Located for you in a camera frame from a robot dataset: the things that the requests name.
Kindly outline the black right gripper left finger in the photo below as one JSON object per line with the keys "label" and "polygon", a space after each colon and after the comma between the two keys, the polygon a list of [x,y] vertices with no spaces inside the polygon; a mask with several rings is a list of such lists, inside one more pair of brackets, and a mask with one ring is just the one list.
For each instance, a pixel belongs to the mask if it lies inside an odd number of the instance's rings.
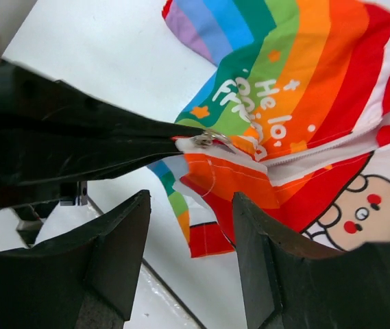
{"label": "black right gripper left finger", "polygon": [[70,232],[0,252],[0,328],[122,328],[150,213],[149,191],[141,190]]}

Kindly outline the rainbow white red kids jacket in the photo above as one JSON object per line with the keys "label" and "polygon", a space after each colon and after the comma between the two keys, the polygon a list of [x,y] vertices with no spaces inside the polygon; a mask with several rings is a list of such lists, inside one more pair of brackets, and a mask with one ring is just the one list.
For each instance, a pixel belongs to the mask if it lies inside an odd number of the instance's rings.
{"label": "rainbow white red kids jacket", "polygon": [[339,251],[390,242],[390,10],[373,1],[168,1],[175,37],[217,70],[153,163],[193,258],[235,247],[246,194]]}

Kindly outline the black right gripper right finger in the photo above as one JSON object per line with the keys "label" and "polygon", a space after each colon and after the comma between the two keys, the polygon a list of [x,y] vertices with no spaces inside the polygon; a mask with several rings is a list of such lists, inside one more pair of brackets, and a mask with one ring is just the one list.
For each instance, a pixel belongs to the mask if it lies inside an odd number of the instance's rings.
{"label": "black right gripper right finger", "polygon": [[232,200],[248,328],[390,328],[390,243],[340,252]]}

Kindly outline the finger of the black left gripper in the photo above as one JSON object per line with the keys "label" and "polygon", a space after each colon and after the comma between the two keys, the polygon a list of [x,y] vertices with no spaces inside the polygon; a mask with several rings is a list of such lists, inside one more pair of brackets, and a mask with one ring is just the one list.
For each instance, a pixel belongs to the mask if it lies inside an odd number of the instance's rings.
{"label": "finger of the black left gripper", "polygon": [[116,178],[179,150],[169,137],[0,131],[0,209],[72,197],[64,185]]}
{"label": "finger of the black left gripper", "polygon": [[192,137],[203,132],[118,108],[6,61],[0,62],[0,129],[89,137]]}

